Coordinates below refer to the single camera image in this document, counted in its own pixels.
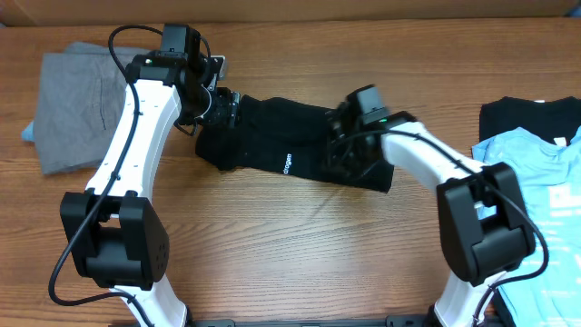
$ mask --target wooden table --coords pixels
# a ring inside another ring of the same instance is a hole
[[[581,96],[581,22],[482,19],[192,25],[230,60],[222,85],[259,99],[335,107],[374,83],[394,112],[419,117],[470,154],[480,106],[504,95]],[[72,41],[105,45],[112,27],[0,30],[0,325],[103,326],[132,319],[110,299],[59,307],[46,285],[66,240],[65,191],[94,169],[42,176],[20,131],[34,117],[43,53]],[[142,31],[117,45],[156,48]],[[153,203],[171,237],[167,274],[196,319],[380,318],[425,312],[448,267],[434,196],[397,170],[386,195],[252,169],[219,173],[170,133]],[[75,299],[102,290],[72,260],[57,286]]]

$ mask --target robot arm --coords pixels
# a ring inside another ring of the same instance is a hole
[[[187,306],[175,296],[165,275],[169,236],[151,204],[167,135],[172,126],[182,131],[180,125],[192,124],[231,128],[238,120],[238,94],[216,87],[225,77],[225,58],[200,54],[200,41],[197,31],[187,25],[166,25],[162,49],[137,55],[127,66],[128,83],[134,85],[140,101],[133,140],[95,222],[72,248],[81,276],[93,278],[111,292],[132,295],[154,326],[192,325]],[[133,101],[127,86],[122,116],[101,166],[84,193],[67,193],[63,198],[61,218],[69,241],[112,178],[132,128]],[[109,219],[119,219],[121,227],[100,225]],[[137,307],[125,303],[145,326]]]
[[[452,155],[454,159],[460,160],[474,172],[482,171],[484,163],[478,162],[465,155],[458,153],[447,144],[442,143],[432,135],[424,124],[420,122],[408,122],[391,128],[394,131],[418,134],[437,144],[440,148]],[[403,135],[383,134],[381,136],[381,148],[384,158],[391,164],[406,170],[413,175],[424,187],[436,194],[438,185],[450,179],[461,180],[469,177],[468,173],[458,168],[448,158],[442,156],[432,146]],[[501,280],[506,272],[498,272],[481,283],[473,286],[470,282],[460,280],[454,273],[450,273],[448,282],[442,296],[433,307],[430,308],[428,316],[431,320],[437,321],[444,327],[466,327],[472,323],[472,317],[477,309],[480,298],[484,295],[487,287],[496,281]],[[480,322],[484,321],[484,311],[492,295],[490,295],[483,310],[478,315]],[[404,322],[397,318],[391,318],[395,326]]]
[[[452,270],[446,289],[428,316],[388,317],[387,325],[470,326],[488,286],[515,270],[535,250],[533,231],[525,218],[483,183],[494,185],[525,211],[514,171],[506,164],[486,166],[467,158],[408,113],[389,115],[372,85],[348,95],[330,125],[332,171],[361,175],[375,161],[386,160],[438,198],[440,243]],[[458,162],[471,172],[458,167]],[[496,206],[497,213],[479,220],[476,209],[483,205]],[[490,299],[478,313],[479,323]]]

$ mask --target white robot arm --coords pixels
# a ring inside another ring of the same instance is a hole
[[[474,172],[479,173],[484,163],[478,162],[450,148],[434,137],[424,124],[420,122],[404,123],[392,127],[394,131],[418,134],[437,144],[456,160],[460,160]],[[397,167],[400,167],[413,175],[424,187],[436,194],[436,187],[449,179],[463,179],[468,173],[458,168],[448,158],[442,156],[432,146],[420,142],[408,136],[397,134],[384,134],[381,136],[381,148],[384,158]],[[450,273],[444,293],[434,306],[434,313],[443,327],[468,327],[472,323],[472,317],[477,309],[478,301],[484,295],[487,287],[504,277],[506,272],[498,272],[488,277],[478,286],[470,282],[460,280],[454,273]],[[489,296],[484,309],[490,302]],[[484,311],[478,316],[480,322],[484,321]]]
[[[133,141],[119,175],[121,179],[113,184],[108,193],[110,196],[123,197],[127,192],[136,192],[137,197],[152,200],[153,179],[162,155],[163,145],[173,123],[178,119],[182,103],[175,86],[165,86],[162,81],[138,80],[135,89],[140,99],[140,117]],[[125,106],[117,130],[113,136],[107,155],[94,177],[86,186],[101,194],[111,178],[113,167],[131,129],[133,119],[133,97],[129,86],[126,88]],[[112,292],[128,292],[141,304],[147,317],[155,326],[185,326],[187,308],[173,292],[172,286],[164,274],[159,282],[154,282],[152,289],[144,291],[136,286],[115,285]],[[134,305],[127,303],[141,326],[146,326],[142,316]]]

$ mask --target light blue t-shirt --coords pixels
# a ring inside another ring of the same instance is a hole
[[[472,153],[486,164],[504,162],[515,170],[528,214],[547,240],[545,273],[500,287],[515,324],[581,327],[581,127],[568,147],[517,128],[475,145]],[[479,216],[494,210],[484,208]],[[509,276],[531,273],[542,261],[537,241],[537,250]]]

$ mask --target folded gray t-shirt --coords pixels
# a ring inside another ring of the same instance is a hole
[[[115,48],[123,66],[148,50]],[[126,82],[99,45],[73,43],[44,54],[34,141],[44,174],[96,166],[121,117]]]

